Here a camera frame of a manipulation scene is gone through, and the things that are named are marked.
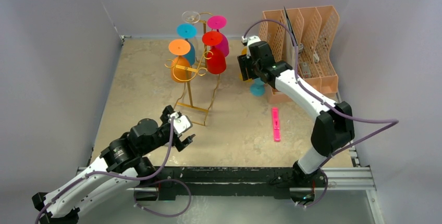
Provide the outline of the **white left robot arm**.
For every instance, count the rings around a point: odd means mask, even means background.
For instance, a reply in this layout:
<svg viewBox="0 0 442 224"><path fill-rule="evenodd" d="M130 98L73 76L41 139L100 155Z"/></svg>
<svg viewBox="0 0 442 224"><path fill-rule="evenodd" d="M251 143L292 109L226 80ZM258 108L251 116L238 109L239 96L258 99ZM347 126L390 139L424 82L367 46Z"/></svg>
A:
<svg viewBox="0 0 442 224"><path fill-rule="evenodd" d="M170 105L160 119L160 124L150 118L139 120L69 182L52 192L33 195L34 208L39 211L35 223L77 223L80 216L119 191L159 187L162 180L158 176L172 147L180 152L194 138L180 140L193 124Z"/></svg>

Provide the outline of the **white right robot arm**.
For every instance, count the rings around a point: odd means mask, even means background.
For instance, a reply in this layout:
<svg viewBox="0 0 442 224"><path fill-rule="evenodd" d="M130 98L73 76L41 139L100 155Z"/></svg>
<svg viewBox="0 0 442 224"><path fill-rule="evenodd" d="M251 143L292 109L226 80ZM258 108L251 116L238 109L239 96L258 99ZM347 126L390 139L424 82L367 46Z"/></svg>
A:
<svg viewBox="0 0 442 224"><path fill-rule="evenodd" d="M243 39L246 54L238 56L242 79L260 79L287 95L314 120L312 147L294 164L292 178L305 186L333 152L354 139L352 108L337 103L305 82L285 61L275 61L269 44L254 36Z"/></svg>

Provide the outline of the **light blue wine glass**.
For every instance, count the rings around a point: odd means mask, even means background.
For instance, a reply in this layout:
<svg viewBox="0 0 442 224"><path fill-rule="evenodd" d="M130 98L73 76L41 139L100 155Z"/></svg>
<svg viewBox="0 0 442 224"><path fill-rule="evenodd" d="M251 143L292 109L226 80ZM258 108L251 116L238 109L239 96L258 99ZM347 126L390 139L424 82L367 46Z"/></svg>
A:
<svg viewBox="0 0 442 224"><path fill-rule="evenodd" d="M250 92L254 96L262 96L265 93L265 83L260 78L254 79L250 86Z"/></svg>

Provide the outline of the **magenta wine glass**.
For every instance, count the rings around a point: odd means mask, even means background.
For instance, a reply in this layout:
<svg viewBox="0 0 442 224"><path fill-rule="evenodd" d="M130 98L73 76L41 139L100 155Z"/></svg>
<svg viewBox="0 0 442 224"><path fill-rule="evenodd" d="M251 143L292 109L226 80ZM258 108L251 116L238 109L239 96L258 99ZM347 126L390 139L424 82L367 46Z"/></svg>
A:
<svg viewBox="0 0 442 224"><path fill-rule="evenodd" d="M230 52L229 43L226 36L222 32L220 32L220 30L227 25L227 19L222 15L214 15L208 19L207 25L212 30L215 30L221 34L222 41L219 44L215 45L215 47L223 53L224 57L227 57Z"/></svg>

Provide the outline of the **red wine glass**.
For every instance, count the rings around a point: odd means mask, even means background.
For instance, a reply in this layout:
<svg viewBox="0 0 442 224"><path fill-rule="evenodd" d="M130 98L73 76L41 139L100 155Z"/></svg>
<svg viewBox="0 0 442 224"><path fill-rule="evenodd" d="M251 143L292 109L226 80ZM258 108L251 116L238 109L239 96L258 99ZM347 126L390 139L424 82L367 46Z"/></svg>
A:
<svg viewBox="0 0 442 224"><path fill-rule="evenodd" d="M210 49L206 54L206 68L212 74L221 74L226 70L224 53L216 46L223 40L223 35L217 31L210 31L202 36L202 42Z"/></svg>

